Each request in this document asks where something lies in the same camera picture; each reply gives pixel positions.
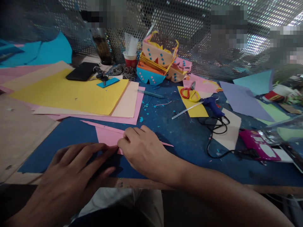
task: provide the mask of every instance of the black phone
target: black phone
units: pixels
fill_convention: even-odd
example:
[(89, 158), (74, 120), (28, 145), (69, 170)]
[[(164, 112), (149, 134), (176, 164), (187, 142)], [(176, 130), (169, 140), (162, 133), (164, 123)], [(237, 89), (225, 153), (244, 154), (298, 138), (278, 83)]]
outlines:
[(66, 76), (68, 80), (87, 81), (94, 73), (94, 67), (99, 66), (97, 63), (82, 62), (70, 74)]

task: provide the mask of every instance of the perforated metal sheet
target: perforated metal sheet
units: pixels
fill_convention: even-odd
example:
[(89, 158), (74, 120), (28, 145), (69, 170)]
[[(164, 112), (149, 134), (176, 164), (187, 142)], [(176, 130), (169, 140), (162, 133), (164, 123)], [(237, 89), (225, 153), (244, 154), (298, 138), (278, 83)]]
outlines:
[[(214, 49), (210, 46), (211, 6), (248, 6), (248, 43), (245, 49)], [(83, 0), (10, 0), (2, 15), (1, 38), (15, 42), (51, 40), (59, 30), (75, 53), (97, 56), (90, 33), (79, 10)], [(178, 56), (193, 62), (192, 73), (216, 79), (235, 79), (262, 70), (280, 70), (275, 80), (303, 74), (301, 64), (268, 63), (270, 26), (299, 26), (303, 20), (302, 0), (127, 0), (127, 26), (108, 28), (107, 39), (115, 60), (123, 60), (124, 33), (142, 39), (152, 22), (159, 42), (168, 47), (180, 43)]]

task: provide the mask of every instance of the table surface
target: table surface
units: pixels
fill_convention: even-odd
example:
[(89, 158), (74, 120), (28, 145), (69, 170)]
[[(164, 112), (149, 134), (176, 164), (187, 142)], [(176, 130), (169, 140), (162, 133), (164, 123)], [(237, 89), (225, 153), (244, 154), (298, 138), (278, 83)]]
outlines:
[[(206, 145), (210, 136), (209, 130), (201, 125), (197, 118), (190, 118), (187, 113), (174, 120), (171, 119), (176, 113), (185, 109), (177, 90), (177, 86), (182, 85), (181, 82), (173, 83), (164, 80), (160, 88), (154, 90), (152, 86), (141, 82), (140, 86), (146, 87), (146, 91), (163, 95), (164, 99), (151, 98), (144, 95), (144, 104), (142, 103), (139, 114), (139, 119), (143, 117), (143, 122), (138, 120), (137, 127), (146, 125), (157, 134), (162, 142), (174, 145), (174, 147), (166, 147), (166, 149), (176, 156), (195, 165), (220, 171), (260, 193), (303, 194), (302, 174), (293, 164), (268, 162), (264, 166), (250, 158), (240, 158), (234, 154), (228, 154), (221, 159), (210, 158), (206, 154)], [(214, 96), (219, 97), (217, 103), (222, 108), (232, 111), (230, 105), (226, 103), (226, 97), (223, 92), (214, 94)], [(171, 103), (167, 105), (153, 107), (170, 101)], [(206, 109), (209, 116), (213, 116), (210, 109)], [(250, 116), (235, 114), (242, 118), (242, 129), (259, 129), (265, 126), (265, 124)], [(26, 172), (31, 174), (32, 179), (30, 182), (26, 181), (26, 183), (37, 183), (40, 174), (46, 170), (58, 149), (75, 143), (98, 142), (95, 127), (80, 120), (87, 119), (71, 117), (64, 119), (19, 169), (20, 173), (15, 176), (15, 180), (19, 179), (22, 182), (21, 172)], [(134, 125), (105, 121), (88, 121), (122, 130), (134, 127)], [(303, 153), (300, 145), (294, 143), (292, 146), (298, 152)], [(241, 150), (244, 148), (245, 145), (239, 138), (236, 149)], [(212, 140), (209, 150), (213, 155), (216, 155), (218, 150), (220, 153), (227, 151), (225, 147), (215, 140)], [(113, 156), (103, 168), (107, 166), (116, 166), (117, 170), (112, 174), (114, 178), (106, 186), (169, 189), (167, 186), (152, 182), (136, 172), (122, 155)]]

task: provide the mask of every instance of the paper cup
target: paper cup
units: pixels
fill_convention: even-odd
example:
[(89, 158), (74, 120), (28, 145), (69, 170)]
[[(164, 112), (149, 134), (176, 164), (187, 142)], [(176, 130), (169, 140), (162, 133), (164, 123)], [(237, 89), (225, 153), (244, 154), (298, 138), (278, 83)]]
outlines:
[(137, 66), (137, 55), (135, 56), (129, 56), (125, 54), (125, 51), (123, 52), (125, 63), (127, 67), (136, 68)]
[(267, 102), (273, 102), (283, 99), (293, 93), (293, 90), (284, 85), (277, 85), (272, 91), (263, 96), (263, 99)]

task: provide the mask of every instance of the pink device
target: pink device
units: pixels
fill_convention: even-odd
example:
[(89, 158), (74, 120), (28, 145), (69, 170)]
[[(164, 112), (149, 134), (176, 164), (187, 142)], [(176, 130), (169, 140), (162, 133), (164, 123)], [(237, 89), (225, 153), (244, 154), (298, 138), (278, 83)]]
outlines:
[(260, 134), (253, 130), (245, 130), (239, 132), (239, 136), (244, 141), (246, 148), (255, 150), (259, 157), (254, 159), (257, 161), (281, 161), (277, 153), (268, 145)]

